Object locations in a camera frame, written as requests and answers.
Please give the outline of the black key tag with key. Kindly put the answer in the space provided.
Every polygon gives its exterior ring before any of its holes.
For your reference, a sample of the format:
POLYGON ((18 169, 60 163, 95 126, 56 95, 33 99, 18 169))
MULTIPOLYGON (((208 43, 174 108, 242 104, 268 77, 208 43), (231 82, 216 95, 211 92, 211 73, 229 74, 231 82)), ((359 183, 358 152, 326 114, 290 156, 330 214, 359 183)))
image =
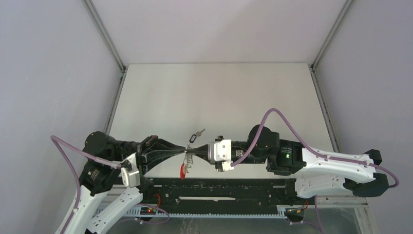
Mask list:
POLYGON ((202 130, 197 131, 196 133, 194 133, 194 134, 190 137, 189 143, 194 143, 195 140, 196 140, 198 137, 200 137, 204 131, 205 131, 205 129, 202 129, 202 130))

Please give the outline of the red-handled metal key holder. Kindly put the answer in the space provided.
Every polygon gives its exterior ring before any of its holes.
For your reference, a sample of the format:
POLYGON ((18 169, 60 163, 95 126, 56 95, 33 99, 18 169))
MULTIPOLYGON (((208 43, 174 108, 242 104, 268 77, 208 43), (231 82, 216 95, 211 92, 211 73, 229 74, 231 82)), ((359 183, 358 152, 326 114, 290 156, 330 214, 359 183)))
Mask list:
POLYGON ((190 149, 191 149, 191 146, 188 144, 187 149, 185 150, 185 157, 184 157, 183 163, 180 167, 180 179, 181 180, 184 180, 186 178, 186 175, 188 174, 188 170, 193 165, 193 154, 188 152, 188 150, 190 149))

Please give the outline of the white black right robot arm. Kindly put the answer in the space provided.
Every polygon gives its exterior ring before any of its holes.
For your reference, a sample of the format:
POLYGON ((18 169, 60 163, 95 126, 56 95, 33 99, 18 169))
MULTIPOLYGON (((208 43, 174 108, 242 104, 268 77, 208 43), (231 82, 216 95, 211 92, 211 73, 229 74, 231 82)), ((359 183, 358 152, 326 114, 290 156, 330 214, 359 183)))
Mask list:
POLYGON ((217 136, 213 142, 200 147, 187 147, 180 178, 185 179, 193 164, 193 156, 215 165, 218 172, 233 170, 231 163, 245 156, 243 164, 266 164, 268 172, 292 177, 294 185, 283 191, 285 201, 290 204, 302 198, 340 191, 350 191, 359 197, 378 197, 390 188, 387 175, 377 172, 382 162, 378 150, 349 155, 307 149, 299 141, 280 139, 279 133, 267 127, 263 127, 257 142, 254 142, 258 129, 258 125, 254 126, 246 141, 217 136))

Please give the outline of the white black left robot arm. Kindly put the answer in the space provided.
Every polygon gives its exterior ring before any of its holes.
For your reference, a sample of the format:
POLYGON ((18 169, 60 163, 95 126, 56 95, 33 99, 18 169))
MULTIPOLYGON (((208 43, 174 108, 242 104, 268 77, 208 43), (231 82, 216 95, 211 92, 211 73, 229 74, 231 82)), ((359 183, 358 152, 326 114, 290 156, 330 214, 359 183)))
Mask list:
POLYGON ((105 234, 126 212, 135 206, 158 211, 170 219, 170 214, 159 205, 148 203, 153 197, 154 183, 144 176, 143 166, 186 152, 156 135, 141 142, 121 141, 104 132, 88 135, 81 150, 52 135, 76 184, 72 206, 57 234, 105 234))

